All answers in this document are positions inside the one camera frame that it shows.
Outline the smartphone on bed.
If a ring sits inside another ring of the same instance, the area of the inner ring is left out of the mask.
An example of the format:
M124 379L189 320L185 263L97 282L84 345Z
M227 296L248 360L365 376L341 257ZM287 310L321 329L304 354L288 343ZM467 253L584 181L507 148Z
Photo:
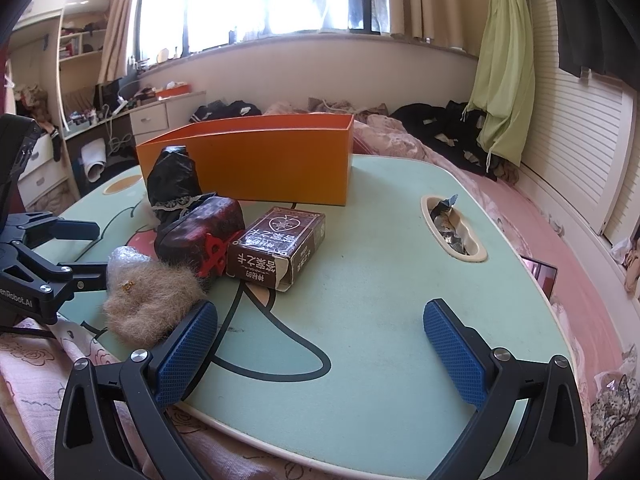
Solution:
M553 287L558 276L558 269L551 264L544 263L534 258L521 256L523 263L533 275L544 296L548 299L552 297Z

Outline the brown card box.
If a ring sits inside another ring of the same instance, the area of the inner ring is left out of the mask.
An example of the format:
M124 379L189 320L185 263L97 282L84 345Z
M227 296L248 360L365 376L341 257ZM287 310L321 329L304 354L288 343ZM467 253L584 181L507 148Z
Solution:
M326 236L326 216L272 207L232 242L226 272L276 292L287 292Z

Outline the green hanging cloth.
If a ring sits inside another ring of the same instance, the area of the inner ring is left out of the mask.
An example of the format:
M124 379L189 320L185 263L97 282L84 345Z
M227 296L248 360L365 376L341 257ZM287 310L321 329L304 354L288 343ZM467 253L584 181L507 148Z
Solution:
M490 158L520 166L535 101L529 0L489 0L474 86L465 110L485 114L477 137Z

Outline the white drawer cabinet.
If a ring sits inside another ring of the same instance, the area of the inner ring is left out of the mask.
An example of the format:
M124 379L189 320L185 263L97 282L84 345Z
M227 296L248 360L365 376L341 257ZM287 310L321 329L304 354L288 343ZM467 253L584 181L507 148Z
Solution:
M206 92L199 91L171 96L135 108L129 114L134 143L142 144L187 125L192 114L205 102Z

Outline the black clothes pile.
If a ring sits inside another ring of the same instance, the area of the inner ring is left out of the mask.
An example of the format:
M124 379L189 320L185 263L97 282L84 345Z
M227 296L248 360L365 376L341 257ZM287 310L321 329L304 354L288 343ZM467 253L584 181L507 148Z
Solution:
M190 122L208 122L209 120L217 120L224 118L259 116L262 111L252 103L244 101L234 101L226 104L221 100L217 100L205 105L201 105L191 115Z
M487 153L477 142L486 114L481 110L467 112L465 107L465 103L454 101L444 107L412 103L399 107L390 117L454 166L495 181L496 175L486 166Z

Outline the pink floral quilt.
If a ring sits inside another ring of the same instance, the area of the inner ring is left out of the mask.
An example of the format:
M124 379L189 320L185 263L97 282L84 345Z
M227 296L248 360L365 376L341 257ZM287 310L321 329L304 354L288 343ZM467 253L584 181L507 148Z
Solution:
M370 108L356 108L348 101L327 101L309 98L306 108L289 102L277 102L265 115L341 114L354 116L354 153L425 160L436 165L444 158L408 133L402 123L388 116L384 103Z

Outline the black clothes pile left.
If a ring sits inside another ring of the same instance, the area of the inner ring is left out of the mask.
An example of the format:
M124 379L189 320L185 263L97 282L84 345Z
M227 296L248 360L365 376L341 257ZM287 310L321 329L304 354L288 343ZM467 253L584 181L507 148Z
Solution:
M244 101L234 101L226 104L221 100L217 100L205 105L201 105L191 115L190 122L208 122L209 120L217 120L224 118L259 116L262 111L252 103Z

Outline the black hanging garment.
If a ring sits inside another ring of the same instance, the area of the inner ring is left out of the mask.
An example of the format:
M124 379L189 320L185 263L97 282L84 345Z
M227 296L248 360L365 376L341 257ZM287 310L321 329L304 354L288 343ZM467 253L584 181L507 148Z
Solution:
M555 0L559 68L617 78L639 89L639 0Z

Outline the dark red textured pouch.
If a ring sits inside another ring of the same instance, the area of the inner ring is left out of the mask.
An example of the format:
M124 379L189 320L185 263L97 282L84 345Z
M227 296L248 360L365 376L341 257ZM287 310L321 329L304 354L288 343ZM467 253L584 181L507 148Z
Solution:
M156 230L155 255L172 266L188 266L204 288L224 274L227 250L245 230L237 200L206 194L182 209L166 210Z

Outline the black clothes pile right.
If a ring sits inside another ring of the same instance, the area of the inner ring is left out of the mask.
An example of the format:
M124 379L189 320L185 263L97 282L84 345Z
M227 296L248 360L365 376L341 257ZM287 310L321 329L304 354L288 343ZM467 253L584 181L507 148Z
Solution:
M412 103L399 107L390 117L454 166L495 181L496 175L486 166L487 153L477 142L486 114L481 110L467 112L465 107L465 103L454 101L444 107Z

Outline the patterned cloth on bed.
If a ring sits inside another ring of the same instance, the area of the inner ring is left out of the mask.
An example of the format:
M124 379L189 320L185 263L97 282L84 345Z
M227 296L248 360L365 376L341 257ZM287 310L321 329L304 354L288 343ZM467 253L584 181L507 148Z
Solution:
M626 374L613 378L591 405L590 436L599 463L608 466L631 434L639 417L639 384Z

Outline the foil wrappers in slot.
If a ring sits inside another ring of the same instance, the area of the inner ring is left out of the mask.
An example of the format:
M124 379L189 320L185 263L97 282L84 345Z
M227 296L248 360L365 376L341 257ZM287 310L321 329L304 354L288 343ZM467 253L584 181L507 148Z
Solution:
M430 218L442 240L455 252L469 256L472 254L469 245L469 229L462 222L454 209L458 196L440 200L431 210Z

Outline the beige window curtain left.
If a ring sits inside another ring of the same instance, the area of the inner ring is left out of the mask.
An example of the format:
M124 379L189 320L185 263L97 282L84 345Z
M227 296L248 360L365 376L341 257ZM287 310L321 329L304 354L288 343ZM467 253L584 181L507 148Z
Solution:
M126 75L127 37L132 0L111 0L98 84Z

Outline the beige fur pompom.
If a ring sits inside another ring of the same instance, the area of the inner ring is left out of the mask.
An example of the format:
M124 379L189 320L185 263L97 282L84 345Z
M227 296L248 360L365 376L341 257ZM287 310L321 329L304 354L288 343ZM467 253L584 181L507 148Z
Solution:
M170 266L129 246L108 256L102 307L106 328L131 347L155 346L204 298L186 266Z

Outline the orange cardboard box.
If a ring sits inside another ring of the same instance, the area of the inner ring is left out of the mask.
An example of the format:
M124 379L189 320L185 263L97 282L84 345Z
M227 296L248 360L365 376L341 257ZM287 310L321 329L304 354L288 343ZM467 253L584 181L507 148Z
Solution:
M256 115L194 122L137 146L143 177L160 150L183 145L205 192L236 200L344 206L354 118Z

